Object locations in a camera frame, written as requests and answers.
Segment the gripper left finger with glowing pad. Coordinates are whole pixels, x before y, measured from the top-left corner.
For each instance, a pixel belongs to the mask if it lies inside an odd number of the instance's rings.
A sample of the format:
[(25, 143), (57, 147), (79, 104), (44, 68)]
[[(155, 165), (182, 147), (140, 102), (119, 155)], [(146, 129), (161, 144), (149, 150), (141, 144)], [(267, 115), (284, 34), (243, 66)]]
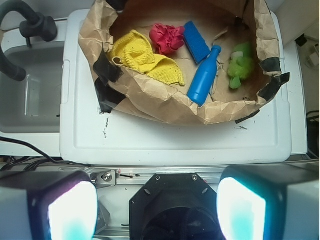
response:
[(83, 171), (2, 171), (2, 240), (91, 240), (97, 189)]

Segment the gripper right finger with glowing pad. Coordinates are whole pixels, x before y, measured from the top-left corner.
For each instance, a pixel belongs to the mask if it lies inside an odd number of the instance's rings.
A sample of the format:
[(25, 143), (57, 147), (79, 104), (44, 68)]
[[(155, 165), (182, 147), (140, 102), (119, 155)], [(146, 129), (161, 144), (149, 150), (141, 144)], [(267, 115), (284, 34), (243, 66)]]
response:
[(318, 240), (320, 166), (230, 165), (220, 178), (216, 209), (227, 240)]

